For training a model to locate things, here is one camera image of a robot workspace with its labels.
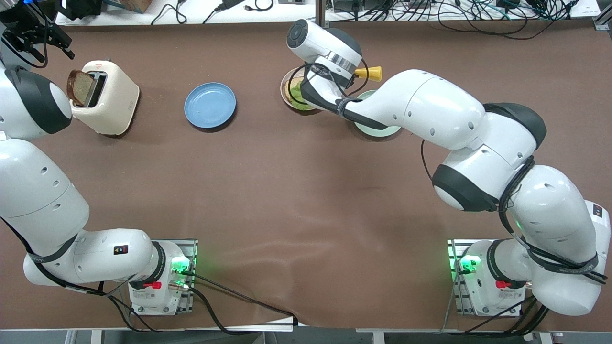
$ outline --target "green light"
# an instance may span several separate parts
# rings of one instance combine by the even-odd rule
[[[185,256],[172,258],[172,271],[182,273],[189,270],[189,259]]]
[[[480,257],[471,255],[463,256],[460,260],[460,264],[462,270],[474,272],[476,271],[476,266],[480,264]]]

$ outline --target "brown leather mat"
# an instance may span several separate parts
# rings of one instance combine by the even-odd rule
[[[465,214],[438,199],[418,137],[403,130],[368,141],[338,116],[289,110],[278,93],[283,75],[300,64],[285,45],[289,25],[71,32],[76,59],[50,49],[41,73],[63,87],[70,70],[111,57],[141,88],[135,122],[120,140],[75,121],[35,144],[89,202],[88,230],[198,238],[199,273],[311,326],[439,328],[451,287],[446,240],[508,235],[496,214]],[[532,107],[548,127],[537,162],[559,168],[587,199],[612,209],[612,145],[605,143],[612,132],[612,44],[588,20],[556,23],[527,41],[440,31],[434,23],[338,27],[359,41],[370,66],[383,66],[385,80],[423,69],[482,102]],[[216,133],[194,129],[183,113],[187,94],[209,81],[227,84],[238,102],[234,121]],[[432,170],[447,154],[432,144],[425,153]],[[30,284],[19,263],[23,248],[6,228],[0,236],[2,328],[123,326],[108,300]],[[612,331],[611,288],[603,287],[590,315],[550,315],[544,327]],[[225,324],[281,318],[203,291]],[[452,316],[447,327],[479,321]],[[197,303],[191,315],[151,324],[212,321]]]

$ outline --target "yellow object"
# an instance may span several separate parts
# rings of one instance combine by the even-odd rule
[[[382,80],[383,78],[383,68],[382,67],[370,67],[368,68],[368,71],[370,72],[369,79],[371,81],[380,82]],[[355,75],[357,75],[358,78],[365,78],[365,68],[356,69]]]

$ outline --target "cardboard box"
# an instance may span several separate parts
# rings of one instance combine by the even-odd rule
[[[107,5],[120,7],[136,13],[144,13],[152,0],[103,0]]]

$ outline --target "small display label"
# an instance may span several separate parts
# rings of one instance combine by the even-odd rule
[[[113,247],[113,255],[124,255],[127,253],[127,245]]]
[[[597,204],[593,204],[593,215],[603,217],[603,208]]]

